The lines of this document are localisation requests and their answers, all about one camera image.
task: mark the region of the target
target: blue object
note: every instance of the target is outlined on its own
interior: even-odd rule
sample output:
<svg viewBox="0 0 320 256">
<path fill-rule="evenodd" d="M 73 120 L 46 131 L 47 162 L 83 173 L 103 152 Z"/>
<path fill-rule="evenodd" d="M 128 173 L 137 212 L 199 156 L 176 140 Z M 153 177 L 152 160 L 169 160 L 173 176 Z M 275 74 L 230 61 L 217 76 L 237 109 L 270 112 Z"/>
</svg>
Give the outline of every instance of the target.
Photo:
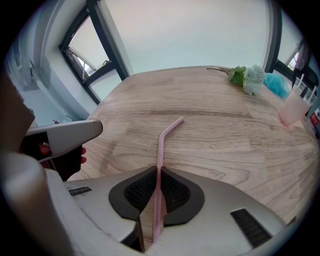
<svg viewBox="0 0 320 256">
<path fill-rule="evenodd" d="M 278 95 L 282 99 L 288 97 L 290 91 L 282 75 L 266 73 L 263 83 L 271 92 L 273 92 L 275 95 Z"/>
</svg>

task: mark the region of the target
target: finger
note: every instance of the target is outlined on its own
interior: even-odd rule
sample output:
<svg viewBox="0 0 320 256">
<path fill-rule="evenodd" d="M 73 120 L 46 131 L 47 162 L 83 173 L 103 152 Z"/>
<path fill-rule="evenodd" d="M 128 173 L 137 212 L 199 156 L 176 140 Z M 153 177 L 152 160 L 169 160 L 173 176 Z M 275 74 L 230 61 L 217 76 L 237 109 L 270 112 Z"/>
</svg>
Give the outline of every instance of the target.
<svg viewBox="0 0 320 256">
<path fill-rule="evenodd" d="M 40 149 L 41 154 L 44 156 L 50 155 L 50 153 L 51 153 L 50 146 L 40 144 L 39 149 Z"/>
<path fill-rule="evenodd" d="M 84 164 L 87 161 L 87 158 L 85 156 L 81 156 L 81 164 Z"/>
<path fill-rule="evenodd" d="M 84 155 L 86 152 L 87 152 L 86 148 L 85 148 L 85 147 L 82 147 L 82 148 L 81 148 L 81 155 Z"/>
</svg>

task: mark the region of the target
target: wood grain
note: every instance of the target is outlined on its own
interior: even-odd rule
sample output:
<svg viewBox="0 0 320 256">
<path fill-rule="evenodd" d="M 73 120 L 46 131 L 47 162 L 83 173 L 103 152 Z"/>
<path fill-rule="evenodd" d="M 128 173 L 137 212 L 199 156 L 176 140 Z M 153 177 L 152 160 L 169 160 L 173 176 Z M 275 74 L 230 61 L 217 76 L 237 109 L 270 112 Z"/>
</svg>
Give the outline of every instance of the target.
<svg viewBox="0 0 320 256">
<path fill-rule="evenodd" d="M 282 104 L 265 86 L 246 95 L 206 67 L 133 75 L 90 117 L 102 122 L 103 133 L 84 145 L 87 162 L 70 180 L 155 165 L 160 133 L 184 116 L 165 140 L 164 165 L 235 185 L 288 223 L 308 201 L 319 152 L 304 122 L 282 126 Z M 141 214 L 148 244 L 152 218 L 150 202 Z"/>
</svg>

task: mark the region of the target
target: pink straw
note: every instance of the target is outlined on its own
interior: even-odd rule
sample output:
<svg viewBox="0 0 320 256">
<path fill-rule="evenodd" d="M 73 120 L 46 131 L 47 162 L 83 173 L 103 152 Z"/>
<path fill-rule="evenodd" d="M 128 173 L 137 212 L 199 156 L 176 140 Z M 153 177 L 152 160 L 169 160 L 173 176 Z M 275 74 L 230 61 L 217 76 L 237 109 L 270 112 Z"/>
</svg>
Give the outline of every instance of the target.
<svg viewBox="0 0 320 256">
<path fill-rule="evenodd" d="M 153 212 L 153 243 L 156 242 L 160 235 L 160 219 L 161 219 L 161 168 L 164 165 L 164 146 L 165 137 L 170 133 L 178 124 L 184 120 L 184 117 L 179 117 L 171 125 L 169 125 L 163 132 L 161 132 L 158 144 L 158 157 L 156 161 L 156 186 L 154 197 L 154 212 Z"/>
</svg>

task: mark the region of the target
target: black mesh vent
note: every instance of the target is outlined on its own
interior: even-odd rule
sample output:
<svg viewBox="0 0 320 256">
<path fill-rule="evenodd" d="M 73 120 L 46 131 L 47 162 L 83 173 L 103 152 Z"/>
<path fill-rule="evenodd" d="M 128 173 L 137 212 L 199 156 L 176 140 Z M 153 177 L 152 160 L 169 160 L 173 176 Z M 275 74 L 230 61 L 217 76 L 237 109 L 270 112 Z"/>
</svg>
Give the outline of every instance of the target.
<svg viewBox="0 0 320 256">
<path fill-rule="evenodd" d="M 141 179 L 127 186 L 124 196 L 128 202 L 141 213 L 150 200 L 156 188 L 157 171 L 154 170 Z"/>
<path fill-rule="evenodd" d="M 246 210 L 240 209 L 230 213 L 238 224 L 248 241 L 251 243 L 253 248 L 256 248 L 266 241 L 271 236 L 267 231 L 255 220 L 255 218 Z"/>
<path fill-rule="evenodd" d="M 191 194 L 187 186 L 172 178 L 164 171 L 161 172 L 161 191 L 168 213 L 183 206 L 190 199 Z"/>
<path fill-rule="evenodd" d="M 75 189 L 68 190 L 71 196 L 80 195 L 86 192 L 91 191 L 92 189 L 88 186 L 77 187 Z"/>
</svg>

